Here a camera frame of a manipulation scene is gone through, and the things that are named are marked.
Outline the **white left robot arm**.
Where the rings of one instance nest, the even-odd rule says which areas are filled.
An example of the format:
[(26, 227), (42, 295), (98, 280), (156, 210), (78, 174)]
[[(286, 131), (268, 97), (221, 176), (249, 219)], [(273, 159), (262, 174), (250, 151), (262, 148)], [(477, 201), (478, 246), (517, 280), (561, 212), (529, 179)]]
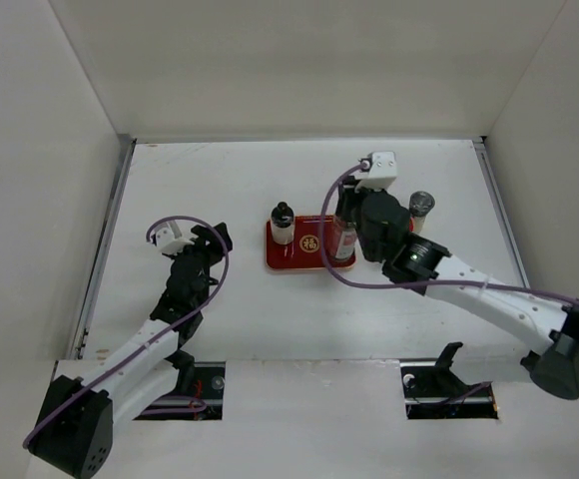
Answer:
[(194, 360), (183, 346), (197, 332), (202, 310), (225, 281), (211, 269), (227, 264), (233, 242), (224, 223), (195, 220), (192, 237), (178, 234), (175, 218), (150, 226), (148, 242), (171, 260), (165, 290), (140, 329), (89, 372), (61, 375), (48, 386), (36, 424), (23, 447), (72, 478), (92, 478), (108, 459), (116, 430), (149, 412), (169, 394), (194, 386)]

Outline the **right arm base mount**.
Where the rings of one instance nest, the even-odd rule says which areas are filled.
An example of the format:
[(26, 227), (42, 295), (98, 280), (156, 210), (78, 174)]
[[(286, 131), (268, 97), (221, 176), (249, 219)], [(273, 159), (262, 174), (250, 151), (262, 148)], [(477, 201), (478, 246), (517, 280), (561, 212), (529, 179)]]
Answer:
[(399, 363), (409, 420), (498, 419), (492, 383), (467, 384), (451, 370), (462, 346), (462, 342), (450, 342), (435, 359)]

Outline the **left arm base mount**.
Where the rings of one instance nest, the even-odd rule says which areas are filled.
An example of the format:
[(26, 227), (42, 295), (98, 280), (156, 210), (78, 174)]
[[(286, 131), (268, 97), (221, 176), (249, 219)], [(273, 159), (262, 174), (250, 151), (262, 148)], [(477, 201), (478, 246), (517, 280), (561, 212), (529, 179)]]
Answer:
[(182, 350), (167, 361), (178, 371), (176, 386), (154, 401), (137, 420), (221, 420), (227, 365), (215, 361), (198, 362)]

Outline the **black cap clear bottle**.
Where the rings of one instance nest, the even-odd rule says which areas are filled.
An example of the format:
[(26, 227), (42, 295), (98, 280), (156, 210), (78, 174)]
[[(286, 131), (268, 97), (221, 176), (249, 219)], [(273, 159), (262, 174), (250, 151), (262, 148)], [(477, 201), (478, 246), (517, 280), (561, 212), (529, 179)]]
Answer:
[(293, 209), (286, 202), (279, 202), (271, 211), (270, 226), (275, 243), (288, 245), (292, 243), (295, 230)]

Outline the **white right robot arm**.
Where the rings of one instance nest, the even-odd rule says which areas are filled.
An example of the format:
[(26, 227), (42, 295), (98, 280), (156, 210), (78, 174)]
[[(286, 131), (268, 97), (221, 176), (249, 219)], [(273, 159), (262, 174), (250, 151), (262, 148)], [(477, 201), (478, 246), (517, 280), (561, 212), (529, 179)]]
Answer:
[(579, 398), (579, 299), (485, 275), (411, 232), (407, 209), (385, 190), (352, 176), (336, 189), (336, 211), (354, 227), (364, 258), (380, 264), (384, 288), (452, 304), (513, 335), (528, 348), (520, 364), (536, 386), (561, 399)]

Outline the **dark red sauce bottle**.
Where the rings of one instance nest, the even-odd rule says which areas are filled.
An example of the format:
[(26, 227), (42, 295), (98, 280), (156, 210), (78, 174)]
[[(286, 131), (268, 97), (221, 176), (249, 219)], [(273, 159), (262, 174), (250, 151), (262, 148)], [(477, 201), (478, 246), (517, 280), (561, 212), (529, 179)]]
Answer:
[(357, 234), (355, 226), (338, 216), (333, 217), (329, 256), (335, 261), (347, 261), (355, 251)]

